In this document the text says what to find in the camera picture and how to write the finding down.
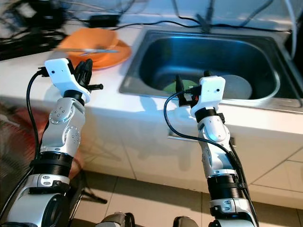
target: floor tile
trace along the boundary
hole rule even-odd
[[[171,227],[177,216],[189,216],[201,226],[201,193],[118,178],[107,215],[131,212],[144,227]]]
[[[84,196],[79,204],[75,219],[89,221],[93,223],[100,222],[106,214],[106,210],[110,203],[110,198],[116,184],[117,177],[110,175],[97,174],[93,172],[86,172],[88,184],[92,191],[99,197],[108,200],[107,204],[101,204],[91,201]],[[73,221],[74,225],[78,225],[79,221]]]
[[[202,195],[202,226],[207,227],[213,217],[209,211],[209,194]],[[296,209],[273,206],[264,203],[254,203],[260,227],[300,227]]]

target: metal sink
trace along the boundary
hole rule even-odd
[[[205,70],[237,75],[251,87],[249,99],[223,104],[303,112],[302,91],[273,38],[243,35],[147,31],[120,87],[120,92],[168,97],[163,89],[176,75],[195,83]]]

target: black power adapter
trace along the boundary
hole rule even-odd
[[[119,23],[120,15],[93,15],[89,18],[89,27],[116,27]]]

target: orange bowl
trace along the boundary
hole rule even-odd
[[[107,67],[120,64],[126,61],[132,54],[132,49],[121,40],[119,40],[117,46],[115,46],[113,50],[117,50],[118,52],[109,53],[106,57],[102,58],[100,61],[93,62],[93,70],[104,69]],[[78,57],[68,56],[68,58],[71,60],[74,68],[81,61],[81,59],[79,59]]]
[[[118,35],[115,31],[100,28],[81,28],[66,37],[57,48],[64,49],[106,49],[111,50],[118,44]],[[81,56],[84,52],[66,52],[71,57],[85,61],[100,61],[109,53],[89,53]]]

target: green object in sink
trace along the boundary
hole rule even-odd
[[[195,82],[193,82],[193,81],[191,81],[189,79],[184,79],[184,80],[182,80],[182,82],[183,82],[184,90],[187,90],[188,87],[190,87],[190,86],[197,86],[198,85],[197,83],[195,83]],[[176,92],[176,82],[168,84],[163,89],[163,91],[170,92],[170,93]]]

